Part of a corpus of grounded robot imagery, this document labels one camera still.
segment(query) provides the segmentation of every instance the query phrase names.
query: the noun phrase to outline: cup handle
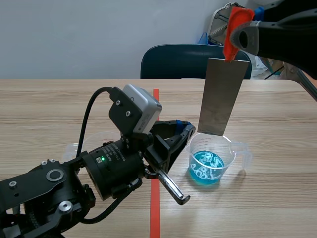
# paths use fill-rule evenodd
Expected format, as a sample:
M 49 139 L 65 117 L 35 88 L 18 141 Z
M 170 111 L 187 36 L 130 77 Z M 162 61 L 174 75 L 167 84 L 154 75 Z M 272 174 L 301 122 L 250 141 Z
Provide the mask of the cup handle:
M 236 153 L 236 156 L 242 157 L 242 168 L 248 169 L 251 165 L 253 154 L 251 151 L 249 151 L 249 146 L 247 143 L 242 142 L 233 142 L 230 145 L 231 151 Z

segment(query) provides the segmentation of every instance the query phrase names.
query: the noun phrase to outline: red tape line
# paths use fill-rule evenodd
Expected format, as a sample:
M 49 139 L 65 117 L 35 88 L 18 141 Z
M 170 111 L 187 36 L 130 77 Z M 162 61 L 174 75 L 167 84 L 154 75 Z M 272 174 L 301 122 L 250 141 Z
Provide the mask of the red tape line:
M 159 89 L 153 89 L 153 96 L 159 101 Z M 157 178 L 151 180 L 150 238 L 160 238 L 160 193 Z

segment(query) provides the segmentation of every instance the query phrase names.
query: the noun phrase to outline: white wall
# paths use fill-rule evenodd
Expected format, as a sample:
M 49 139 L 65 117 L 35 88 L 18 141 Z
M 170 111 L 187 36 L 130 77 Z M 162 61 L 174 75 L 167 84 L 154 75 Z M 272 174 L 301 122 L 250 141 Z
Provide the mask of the white wall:
M 1 1 L 0 79 L 139 78 L 147 49 L 196 43 L 227 2 Z

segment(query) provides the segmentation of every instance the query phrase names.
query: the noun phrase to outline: screw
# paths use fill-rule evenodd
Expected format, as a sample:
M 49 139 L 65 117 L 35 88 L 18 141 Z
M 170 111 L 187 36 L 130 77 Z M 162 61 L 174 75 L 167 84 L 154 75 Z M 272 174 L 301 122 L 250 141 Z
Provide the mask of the screw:
M 17 185 L 17 182 L 16 182 L 16 181 L 12 181 L 12 182 L 9 183 L 9 187 L 10 187 L 11 189 L 15 189 L 15 188 L 16 188 L 16 185 Z

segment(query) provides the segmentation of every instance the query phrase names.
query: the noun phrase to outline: blue liquid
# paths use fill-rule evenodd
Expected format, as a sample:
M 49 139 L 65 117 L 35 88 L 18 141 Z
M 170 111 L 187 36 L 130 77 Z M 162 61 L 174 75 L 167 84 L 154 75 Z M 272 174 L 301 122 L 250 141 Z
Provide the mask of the blue liquid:
M 199 151 L 194 154 L 194 157 L 202 164 L 214 168 L 224 167 L 224 162 L 217 154 L 210 151 Z M 202 166 L 192 159 L 189 168 L 190 174 L 195 181 L 204 185 L 217 183 L 225 169 L 215 170 Z

